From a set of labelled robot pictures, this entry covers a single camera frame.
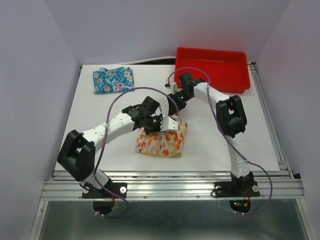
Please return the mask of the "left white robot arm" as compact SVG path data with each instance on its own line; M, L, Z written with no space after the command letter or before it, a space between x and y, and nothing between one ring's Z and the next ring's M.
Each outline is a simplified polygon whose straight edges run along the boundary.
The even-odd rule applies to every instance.
M88 184L87 191L94 190L100 197L111 193L111 179L95 162L95 155L102 152L105 145L116 138L144 128L158 132L161 130L163 115L156 115L160 103L147 96L141 104L124 108L118 115L106 123L90 130L70 131L62 144L57 162L79 183Z

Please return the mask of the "orange floral skirt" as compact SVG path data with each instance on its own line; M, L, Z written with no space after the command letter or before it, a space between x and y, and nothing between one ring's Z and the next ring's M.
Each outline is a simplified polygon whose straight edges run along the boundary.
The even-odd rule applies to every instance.
M178 130L147 134L140 128L135 152L156 157L181 158L187 134L187 122L178 121Z

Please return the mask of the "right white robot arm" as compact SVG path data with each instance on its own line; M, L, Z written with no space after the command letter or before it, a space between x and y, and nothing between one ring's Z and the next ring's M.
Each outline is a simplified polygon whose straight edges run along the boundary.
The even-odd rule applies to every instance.
M169 79L165 87L170 89L169 114L176 113L176 107L181 111L187 106L187 101L197 98L209 104L219 132L228 144L231 162L231 181L214 183L212 195L216 198L242 197L251 191L254 176L247 158L243 155L244 132L247 117L241 98L238 95L226 95L203 79L195 79L190 72L179 77L180 87Z

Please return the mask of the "blue floral skirt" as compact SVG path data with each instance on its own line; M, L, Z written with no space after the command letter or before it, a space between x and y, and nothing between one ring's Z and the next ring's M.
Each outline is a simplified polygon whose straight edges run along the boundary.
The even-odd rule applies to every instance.
M92 77L96 95L122 93L135 87L134 74L130 67L101 67L92 73Z

